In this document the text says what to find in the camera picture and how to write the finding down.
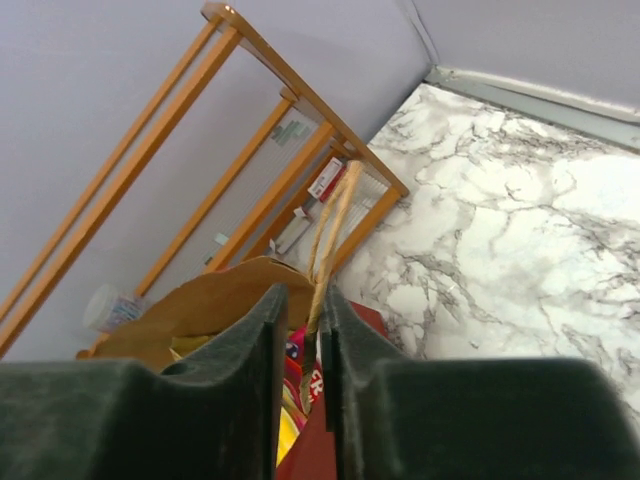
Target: clear plastic container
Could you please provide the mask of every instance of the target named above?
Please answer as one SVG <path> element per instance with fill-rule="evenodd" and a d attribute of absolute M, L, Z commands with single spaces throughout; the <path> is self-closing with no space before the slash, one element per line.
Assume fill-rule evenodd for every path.
<path fill-rule="evenodd" d="M 96 290 L 84 311 L 85 327 L 110 333 L 119 325 L 140 317 L 151 304 L 135 294 L 127 294 L 113 285 Z"/>

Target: paper bag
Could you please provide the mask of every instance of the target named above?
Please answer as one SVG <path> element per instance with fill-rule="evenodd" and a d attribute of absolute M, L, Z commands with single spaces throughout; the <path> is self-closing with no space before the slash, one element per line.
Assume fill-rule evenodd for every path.
<path fill-rule="evenodd" d="M 96 346 L 92 358 L 133 357 L 160 371 L 173 363 L 172 338 L 222 332 L 245 316 L 275 283 L 289 289 L 289 329 L 301 327 L 309 314 L 313 284 L 284 263 L 256 257 L 175 289 L 138 320 L 117 328 Z"/>

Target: rope handle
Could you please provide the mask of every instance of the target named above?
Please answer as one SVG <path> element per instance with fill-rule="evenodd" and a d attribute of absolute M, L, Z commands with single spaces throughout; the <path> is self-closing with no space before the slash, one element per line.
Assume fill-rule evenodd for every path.
<path fill-rule="evenodd" d="M 315 277 L 316 287 L 313 292 L 313 298 L 311 300 L 311 309 L 309 312 L 309 319 L 307 320 L 307 329 L 304 336 L 304 356 L 302 362 L 302 380 L 300 381 L 300 402 L 302 403 L 302 410 L 305 415 L 309 414 L 311 410 L 310 402 L 310 387 L 311 387 L 311 375 L 313 374 L 313 367 L 316 362 L 316 340 L 318 335 L 318 320 L 322 313 L 322 306 L 324 303 L 324 296 L 327 292 L 327 286 L 329 285 L 329 279 L 331 277 L 331 270 L 333 269 L 334 257 L 336 253 L 336 246 L 338 243 L 338 237 L 340 231 L 349 212 L 349 206 L 353 200 L 353 196 L 358 185 L 360 175 L 364 171 L 364 163 L 358 160 L 351 160 L 347 166 L 347 171 L 340 179 L 336 188 L 331 193 L 329 200 L 322 210 L 320 219 L 318 220 L 318 226 L 316 234 L 311 245 L 311 254 L 309 258 L 309 269 L 307 276 L 309 281 L 314 281 L 315 262 L 318 256 L 318 249 L 320 246 L 320 240 L 322 239 L 322 233 L 329 221 L 329 217 L 333 209 L 337 205 L 336 217 L 329 231 L 329 237 L 325 246 L 322 258 L 318 265 L 318 275 Z"/>

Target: wooden shelf leg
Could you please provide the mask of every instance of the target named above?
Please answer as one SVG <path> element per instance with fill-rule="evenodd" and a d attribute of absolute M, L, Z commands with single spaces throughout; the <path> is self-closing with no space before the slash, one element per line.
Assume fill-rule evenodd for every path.
<path fill-rule="evenodd" d="M 387 181 L 391 184 L 391 186 L 400 194 L 401 197 L 406 197 L 409 195 L 409 189 L 407 186 L 402 183 L 402 181 L 396 177 L 396 175 L 387 167 L 382 160 L 380 160 L 369 147 L 365 146 L 365 151 L 360 152 L 364 153 L 364 159 L 380 174 L 387 179 Z"/>
<path fill-rule="evenodd" d="M 158 151 L 164 140 L 173 131 L 180 119 L 195 102 L 200 93 L 223 65 L 225 60 L 240 43 L 242 36 L 233 27 L 227 28 L 207 56 L 198 65 L 196 71 L 167 106 L 151 131 L 131 154 L 131 157 L 118 172 L 116 178 L 107 187 L 105 193 L 97 200 L 95 206 L 87 213 L 86 218 L 75 229 L 60 254 L 46 269 L 33 291 L 17 307 L 14 315 L 0 331 L 0 358 L 18 338 L 38 309 L 49 297 L 82 250 L 93 238 L 111 211 L 125 195 L 140 172 Z"/>
<path fill-rule="evenodd" d="M 260 202 L 249 212 L 242 224 L 236 229 L 227 243 L 218 251 L 205 267 L 204 273 L 215 272 L 225 267 L 244 246 L 260 222 L 273 210 L 276 204 L 287 193 L 292 183 L 300 177 L 304 169 L 320 153 L 335 134 L 330 122 L 325 121 L 313 133 L 307 143 L 300 149 L 296 157 L 271 185 Z"/>
<path fill-rule="evenodd" d="M 233 161 L 229 169 L 224 173 L 222 178 L 216 183 L 209 195 L 202 201 L 196 211 L 193 213 L 189 221 L 182 227 L 180 233 L 173 239 L 171 245 L 162 254 L 162 256 L 155 263 L 153 268 L 149 271 L 147 276 L 142 280 L 136 293 L 138 295 L 144 295 L 151 288 L 154 282 L 162 274 L 169 262 L 176 256 L 178 251 L 182 248 L 185 242 L 198 228 L 198 225 L 202 222 L 204 217 L 211 211 L 213 206 L 220 200 L 224 192 L 231 186 L 231 183 L 236 179 L 244 167 L 249 163 L 251 158 L 255 155 L 262 144 L 269 138 L 269 135 L 275 127 L 278 126 L 280 120 L 287 114 L 291 107 L 295 103 L 295 97 L 289 95 L 285 96 L 276 108 L 271 112 L 267 120 L 255 133 L 253 138 L 249 140 L 249 143 L 240 152 L 238 157 Z"/>
<path fill-rule="evenodd" d="M 353 232 L 349 234 L 338 248 L 334 258 L 332 274 L 340 270 L 355 249 L 373 232 L 376 225 L 389 213 L 401 197 L 402 195 L 395 188 L 390 187 L 387 189 L 380 200 L 369 210 L 369 213 L 364 216 L 358 226 L 353 229 Z"/>
<path fill-rule="evenodd" d="M 49 238 L 29 269 L 25 272 L 22 278 L 20 278 L 16 286 L 13 287 L 13 290 L 11 290 L 9 296 L 5 299 L 2 305 L 0 305 L 0 323 L 4 320 L 6 315 L 20 299 L 29 285 L 31 285 L 35 276 L 40 272 L 47 260 L 49 260 L 51 254 L 55 251 L 62 239 L 78 220 L 78 217 L 80 217 L 84 209 L 87 208 L 89 202 L 93 199 L 100 187 L 102 187 L 111 172 L 113 172 L 113 169 L 118 165 L 124 154 L 127 152 L 129 147 L 131 147 L 151 117 L 153 117 L 153 114 L 158 110 L 158 107 L 167 98 L 169 93 L 171 93 L 173 87 L 178 83 L 178 80 L 182 78 L 184 72 L 187 71 L 189 66 L 193 63 L 193 60 L 207 44 L 211 36 L 216 31 L 217 26 L 218 24 L 213 23 L 205 25 L 180 61 L 173 68 L 167 79 L 160 86 L 156 94 L 149 101 L 142 113 L 140 113 L 138 118 L 133 122 L 133 125 L 131 125 L 131 128 L 129 128 L 120 143 L 116 146 L 115 150 L 111 153 L 109 158 L 107 158 L 104 165 L 100 167 L 96 176 L 91 180 L 85 191 L 82 192 L 82 195 L 80 195 L 75 205 L 71 208 L 64 220 L 62 220 L 60 226 L 58 226 L 51 238 Z"/>

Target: white marble surface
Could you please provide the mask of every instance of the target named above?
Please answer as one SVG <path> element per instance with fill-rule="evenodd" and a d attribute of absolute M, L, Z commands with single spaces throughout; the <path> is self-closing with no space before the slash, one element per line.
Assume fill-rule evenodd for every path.
<path fill-rule="evenodd" d="M 370 146 L 411 194 L 345 295 L 417 357 L 596 362 L 640 430 L 640 157 L 426 85 Z"/>

